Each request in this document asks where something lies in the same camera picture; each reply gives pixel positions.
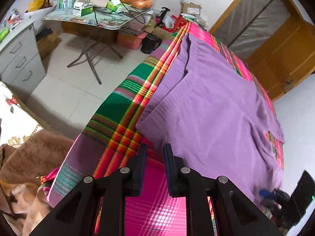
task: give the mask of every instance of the white drawer cabinet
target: white drawer cabinet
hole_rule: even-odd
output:
[[[0,75],[23,102],[45,77],[33,21],[22,21],[0,44]]]

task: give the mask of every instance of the door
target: door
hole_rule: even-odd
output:
[[[245,62],[275,100],[315,70],[315,27],[290,16]]]

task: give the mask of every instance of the yellow bag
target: yellow bag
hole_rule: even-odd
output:
[[[49,0],[34,0],[28,6],[28,12],[50,7]]]

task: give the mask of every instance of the drawer handle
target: drawer handle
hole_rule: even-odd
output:
[[[32,76],[33,72],[30,71],[30,75],[26,78],[26,79],[23,79],[22,81],[28,81],[30,79],[30,77]]]
[[[20,68],[24,65],[25,62],[26,62],[26,57],[24,56],[23,59],[21,60],[21,62],[18,65],[16,65],[15,67]]]
[[[13,49],[11,49],[10,53],[16,53],[22,47],[21,42],[19,42]]]

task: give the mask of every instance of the pink storage bin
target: pink storage bin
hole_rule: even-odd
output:
[[[141,46],[142,39],[144,39],[147,34],[147,32],[142,32],[138,36],[133,36],[118,32],[116,43],[133,50],[138,50]]]

